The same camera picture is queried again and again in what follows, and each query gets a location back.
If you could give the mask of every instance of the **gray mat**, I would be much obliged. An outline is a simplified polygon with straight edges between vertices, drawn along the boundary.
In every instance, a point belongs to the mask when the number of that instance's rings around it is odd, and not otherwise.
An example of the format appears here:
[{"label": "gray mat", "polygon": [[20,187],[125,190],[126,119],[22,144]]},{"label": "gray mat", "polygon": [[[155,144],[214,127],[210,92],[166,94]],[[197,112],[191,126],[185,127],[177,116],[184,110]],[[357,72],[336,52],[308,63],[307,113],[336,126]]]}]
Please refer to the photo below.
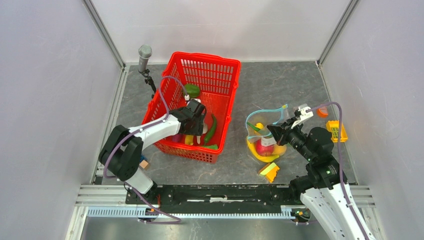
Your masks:
[{"label": "gray mat", "polygon": [[[150,65],[150,75],[156,86],[165,65]],[[117,125],[133,127],[141,124],[151,100],[152,90],[131,66],[126,80]],[[289,104],[291,117],[293,107],[307,103],[310,107],[329,101],[325,85],[314,62],[247,62],[242,63],[239,87],[232,111],[232,121],[225,139],[225,147],[215,164],[167,155],[155,146],[149,146],[143,155],[151,164],[146,174],[158,184],[265,184],[267,180],[258,175],[265,163],[248,154],[245,137],[246,117],[258,109],[276,109]],[[303,131],[324,127],[328,120],[314,116],[308,120]],[[333,155],[337,159],[337,148]],[[348,163],[346,148],[342,146],[345,174],[349,182],[355,177]],[[288,147],[283,157],[276,160],[280,171],[274,183],[288,184],[296,176],[306,175],[307,161]],[[116,180],[104,179],[102,184],[118,184]]]}]

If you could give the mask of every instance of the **white wall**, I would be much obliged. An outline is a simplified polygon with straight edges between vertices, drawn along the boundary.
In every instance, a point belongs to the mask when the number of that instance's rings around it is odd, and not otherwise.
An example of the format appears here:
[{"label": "white wall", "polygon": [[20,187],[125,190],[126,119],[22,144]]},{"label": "white wall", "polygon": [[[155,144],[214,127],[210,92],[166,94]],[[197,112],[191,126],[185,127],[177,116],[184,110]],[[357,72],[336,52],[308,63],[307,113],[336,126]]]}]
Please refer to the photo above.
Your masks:
[{"label": "white wall", "polygon": [[388,239],[423,239],[424,1],[360,1],[323,74]]},{"label": "white wall", "polygon": [[120,68],[80,0],[1,1],[0,23],[0,239],[63,239]]},{"label": "white wall", "polygon": [[142,44],[151,62],[175,51],[241,61],[316,60],[349,0],[93,0],[127,63]]}]

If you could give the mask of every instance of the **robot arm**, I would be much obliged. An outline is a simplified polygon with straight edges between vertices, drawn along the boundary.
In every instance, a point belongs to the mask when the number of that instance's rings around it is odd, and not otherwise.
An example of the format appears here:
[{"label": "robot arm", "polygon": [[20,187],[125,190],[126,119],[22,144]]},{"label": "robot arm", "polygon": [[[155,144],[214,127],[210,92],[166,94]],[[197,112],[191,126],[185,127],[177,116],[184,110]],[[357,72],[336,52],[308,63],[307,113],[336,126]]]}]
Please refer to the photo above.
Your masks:
[{"label": "robot arm", "polygon": [[122,139],[131,135],[122,144],[126,148],[119,148],[111,157],[107,169],[120,181],[127,182],[141,194],[145,194],[152,188],[154,182],[139,168],[142,151],[155,142],[175,134],[202,135],[205,116],[205,106],[192,99],[187,106],[171,110],[168,115],[165,114],[141,126],[125,128],[118,125],[110,133],[98,160],[106,165],[113,149]]},{"label": "robot arm", "polygon": [[[295,117],[281,124],[267,126],[278,145],[289,143],[308,161],[307,175],[290,182],[292,197],[310,209],[332,240],[374,240],[375,237],[352,198],[346,176],[340,172],[339,163],[332,155],[334,143],[331,141],[331,133],[322,127],[312,128],[308,135],[301,131],[303,122],[313,115],[307,110],[310,108],[302,105],[295,111]],[[342,185],[346,189],[350,206]],[[366,236],[358,223],[364,228]]]}]

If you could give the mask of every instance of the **clear plastic bag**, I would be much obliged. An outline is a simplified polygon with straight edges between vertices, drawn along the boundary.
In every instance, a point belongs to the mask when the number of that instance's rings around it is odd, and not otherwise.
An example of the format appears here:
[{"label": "clear plastic bag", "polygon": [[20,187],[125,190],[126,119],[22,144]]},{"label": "clear plastic bag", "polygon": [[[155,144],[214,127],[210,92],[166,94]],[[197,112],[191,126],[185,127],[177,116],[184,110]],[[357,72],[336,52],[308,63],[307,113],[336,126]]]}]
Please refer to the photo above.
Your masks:
[{"label": "clear plastic bag", "polygon": [[246,118],[246,144],[253,156],[265,163],[270,163],[286,152],[286,146],[278,146],[267,129],[268,124],[283,123],[289,117],[288,105],[277,109],[254,111]]}]

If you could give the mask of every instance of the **microphone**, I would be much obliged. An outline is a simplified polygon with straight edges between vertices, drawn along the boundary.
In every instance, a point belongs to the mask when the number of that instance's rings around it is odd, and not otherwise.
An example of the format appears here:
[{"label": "microphone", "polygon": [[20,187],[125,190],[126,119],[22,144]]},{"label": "microphone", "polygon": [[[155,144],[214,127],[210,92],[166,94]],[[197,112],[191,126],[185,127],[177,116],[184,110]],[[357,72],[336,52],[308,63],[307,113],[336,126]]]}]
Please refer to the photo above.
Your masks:
[{"label": "microphone", "polygon": [[149,58],[152,56],[152,47],[147,44],[143,44],[138,49],[138,54],[140,55],[140,59],[138,60],[138,72],[143,73],[147,68]]}]

